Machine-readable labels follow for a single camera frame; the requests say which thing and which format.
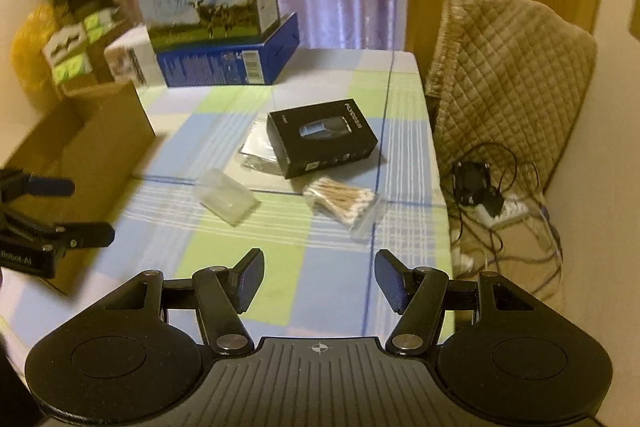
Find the clear plastic packet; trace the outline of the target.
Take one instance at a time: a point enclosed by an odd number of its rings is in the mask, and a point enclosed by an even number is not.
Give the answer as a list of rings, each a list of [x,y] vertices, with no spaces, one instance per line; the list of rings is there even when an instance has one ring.
[[[243,158],[242,165],[245,168],[281,176],[282,171],[267,133],[267,116],[265,114],[259,114],[256,117],[239,153]]]

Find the black small product box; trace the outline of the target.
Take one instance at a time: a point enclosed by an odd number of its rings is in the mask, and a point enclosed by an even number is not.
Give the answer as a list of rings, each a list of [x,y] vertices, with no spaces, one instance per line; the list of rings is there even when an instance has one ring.
[[[267,134],[285,179],[366,159],[378,145],[353,98],[271,112]]]

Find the quilted beige chair cover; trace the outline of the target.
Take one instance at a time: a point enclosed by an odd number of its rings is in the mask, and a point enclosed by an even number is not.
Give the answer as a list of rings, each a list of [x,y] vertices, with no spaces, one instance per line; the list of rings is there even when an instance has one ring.
[[[584,103],[597,43],[533,0],[444,0],[424,82],[434,105],[440,174],[488,153],[503,167],[532,162],[548,185]]]

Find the yellow plastic bag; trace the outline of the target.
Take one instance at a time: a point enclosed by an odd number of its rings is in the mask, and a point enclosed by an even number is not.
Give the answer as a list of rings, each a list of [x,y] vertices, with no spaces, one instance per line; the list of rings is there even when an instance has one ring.
[[[40,113],[48,113],[58,103],[51,69],[42,52],[57,30],[52,6],[40,4],[17,28],[11,44],[11,64],[18,82]]]

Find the cotton swab pack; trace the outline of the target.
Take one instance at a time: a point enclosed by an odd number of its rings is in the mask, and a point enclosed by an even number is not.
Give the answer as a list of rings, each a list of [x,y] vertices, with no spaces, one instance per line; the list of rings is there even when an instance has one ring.
[[[322,176],[307,184],[303,196],[311,209],[327,215],[358,241],[363,241],[386,213],[386,200],[370,188]]]

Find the cardboard box of tissues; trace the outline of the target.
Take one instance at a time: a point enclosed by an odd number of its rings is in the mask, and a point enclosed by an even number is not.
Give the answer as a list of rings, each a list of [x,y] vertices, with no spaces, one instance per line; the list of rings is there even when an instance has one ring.
[[[114,81],[105,50],[134,28],[121,9],[103,9],[80,23],[64,26],[42,48],[55,90],[69,95],[80,89]]]

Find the brown cardboard box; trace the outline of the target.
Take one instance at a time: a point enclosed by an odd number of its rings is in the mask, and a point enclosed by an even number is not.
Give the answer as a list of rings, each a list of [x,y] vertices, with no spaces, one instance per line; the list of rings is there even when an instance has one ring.
[[[107,222],[132,170],[154,139],[132,83],[105,83],[80,90],[43,118],[3,167],[71,179],[75,193],[70,197],[1,197],[1,206],[47,223]],[[96,248],[66,249],[55,277],[39,278],[72,295]]]

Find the checked tablecloth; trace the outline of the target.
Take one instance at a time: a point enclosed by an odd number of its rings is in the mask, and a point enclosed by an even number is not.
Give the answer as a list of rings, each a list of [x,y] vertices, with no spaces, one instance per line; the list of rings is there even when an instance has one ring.
[[[266,256],[265,280],[245,314],[255,337],[385,337],[396,317],[373,280],[374,254],[386,248],[407,265],[450,269],[447,213],[411,53],[300,49],[270,87],[148,88],[139,98],[156,141],[113,212],[114,243],[96,254],[78,296],[22,274],[4,277],[1,332],[16,355],[142,270],[187,277],[232,265],[253,247]],[[310,208],[306,178],[245,168],[239,153],[259,114],[342,98],[355,100],[378,138],[369,158],[331,171],[387,202],[363,241]],[[235,227],[194,197],[210,169],[259,200]]]

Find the clear plastic cup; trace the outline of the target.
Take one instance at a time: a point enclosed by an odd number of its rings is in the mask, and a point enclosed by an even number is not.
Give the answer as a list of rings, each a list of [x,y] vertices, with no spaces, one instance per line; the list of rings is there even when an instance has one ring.
[[[259,205],[254,193],[219,169],[210,169],[193,187],[194,197],[228,225],[239,225]]]

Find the blue flat box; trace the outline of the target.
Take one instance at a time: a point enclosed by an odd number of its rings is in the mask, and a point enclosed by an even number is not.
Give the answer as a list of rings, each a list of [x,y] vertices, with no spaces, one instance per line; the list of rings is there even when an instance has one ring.
[[[159,53],[156,60],[169,88],[271,86],[299,43],[298,16],[291,13],[263,42],[198,44]]]

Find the white beige product box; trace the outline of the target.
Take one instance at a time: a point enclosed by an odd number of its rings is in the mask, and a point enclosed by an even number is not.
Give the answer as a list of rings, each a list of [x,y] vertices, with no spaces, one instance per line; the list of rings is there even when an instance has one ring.
[[[131,81],[137,88],[165,86],[165,78],[145,26],[126,31],[104,50],[104,58],[117,82]]]

